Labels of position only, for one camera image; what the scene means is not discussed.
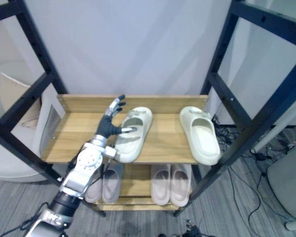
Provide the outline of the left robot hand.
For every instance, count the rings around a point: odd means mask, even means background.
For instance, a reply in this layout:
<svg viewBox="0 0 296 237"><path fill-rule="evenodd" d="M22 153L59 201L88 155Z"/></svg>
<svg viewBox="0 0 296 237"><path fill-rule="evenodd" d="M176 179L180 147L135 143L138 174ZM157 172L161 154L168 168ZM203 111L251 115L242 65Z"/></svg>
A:
<svg viewBox="0 0 296 237"><path fill-rule="evenodd" d="M105 138L109 138L111 135L118 135L122 133L131 133L135 132L137 128L135 127L118 127L112 124L113 117L122 111L122 107L126 105L122 100L125 98L125 95L122 94L116 97L110 105L106 108L104 115L102 116L100 123L96 130L96 135L101 135Z"/></svg>

